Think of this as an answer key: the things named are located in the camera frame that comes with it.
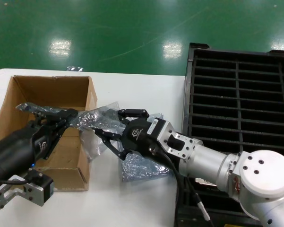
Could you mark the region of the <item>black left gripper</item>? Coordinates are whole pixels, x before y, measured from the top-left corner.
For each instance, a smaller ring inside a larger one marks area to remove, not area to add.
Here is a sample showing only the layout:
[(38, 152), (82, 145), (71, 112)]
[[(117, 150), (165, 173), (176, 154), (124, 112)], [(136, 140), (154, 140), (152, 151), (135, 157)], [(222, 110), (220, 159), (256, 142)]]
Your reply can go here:
[(35, 117), (55, 122), (30, 121), (0, 140), (0, 182), (27, 172), (41, 158), (47, 160), (69, 127), (67, 122), (77, 117), (77, 110), (37, 111)]

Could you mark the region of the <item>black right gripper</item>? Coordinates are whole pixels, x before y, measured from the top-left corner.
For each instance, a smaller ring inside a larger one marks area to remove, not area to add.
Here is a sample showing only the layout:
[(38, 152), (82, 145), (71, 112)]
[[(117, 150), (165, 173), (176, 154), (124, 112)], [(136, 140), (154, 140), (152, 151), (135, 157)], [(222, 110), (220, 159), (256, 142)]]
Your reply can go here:
[[(102, 129), (94, 129), (95, 134), (103, 144), (119, 159), (125, 160), (128, 153), (140, 154), (142, 157), (154, 157), (163, 151), (158, 137), (166, 121), (155, 119), (147, 121), (149, 113), (145, 109), (121, 109), (117, 111), (119, 121), (125, 125), (122, 136), (107, 132)], [(122, 142), (123, 150), (116, 149), (112, 141)]]

